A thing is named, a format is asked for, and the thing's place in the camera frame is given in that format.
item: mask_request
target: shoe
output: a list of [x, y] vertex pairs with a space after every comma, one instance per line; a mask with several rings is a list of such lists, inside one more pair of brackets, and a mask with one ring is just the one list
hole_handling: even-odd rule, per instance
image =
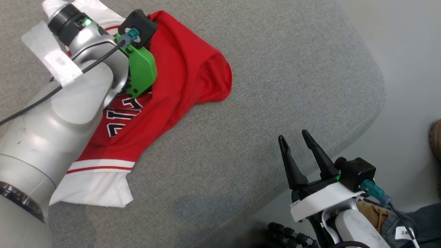
[[[434, 156], [441, 163], [441, 120], [438, 120], [429, 131], [429, 146]], [[438, 195], [441, 198], [441, 177], [438, 178]]]

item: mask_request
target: white floor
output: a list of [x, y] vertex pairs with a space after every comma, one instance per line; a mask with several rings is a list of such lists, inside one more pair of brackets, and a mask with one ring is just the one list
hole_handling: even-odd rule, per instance
[[[388, 90], [377, 120], [340, 156], [361, 157], [376, 166], [377, 184], [399, 210], [437, 203], [441, 165], [429, 150], [427, 134], [441, 119], [441, 1], [338, 1], [377, 60]], [[318, 179], [318, 172], [309, 178]], [[278, 222], [315, 236], [309, 223], [294, 223], [290, 199], [287, 190], [237, 231]]]

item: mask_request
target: white fabric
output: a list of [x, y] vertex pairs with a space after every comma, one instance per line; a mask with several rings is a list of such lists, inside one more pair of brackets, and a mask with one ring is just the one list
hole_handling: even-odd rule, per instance
[[[98, 0], [76, 0], [73, 5], [103, 28], [120, 25], [125, 20]], [[117, 30], [109, 30], [109, 33], [116, 34]], [[116, 159], [74, 162], [69, 169], [72, 172], [64, 176], [49, 204], [64, 201], [104, 207], [125, 207], [133, 200], [126, 175], [134, 164]], [[103, 166], [107, 168], [81, 171], [85, 168]]]

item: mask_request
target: red and white shirt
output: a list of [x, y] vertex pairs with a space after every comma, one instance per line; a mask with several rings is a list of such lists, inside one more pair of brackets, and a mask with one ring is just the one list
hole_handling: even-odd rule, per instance
[[220, 51], [164, 11], [149, 17], [158, 24], [150, 45], [157, 79], [138, 98], [120, 94], [104, 110], [92, 139], [56, 189], [51, 204], [124, 207], [133, 200], [125, 176], [141, 153], [194, 104], [222, 101], [229, 95], [232, 73]]

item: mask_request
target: red jersey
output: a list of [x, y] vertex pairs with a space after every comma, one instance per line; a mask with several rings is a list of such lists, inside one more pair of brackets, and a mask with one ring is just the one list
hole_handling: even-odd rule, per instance
[[158, 24], [150, 44], [158, 72], [151, 91], [136, 99], [116, 97], [68, 174], [91, 169], [127, 172], [194, 104], [229, 95], [232, 73], [220, 51], [164, 11], [149, 17]]

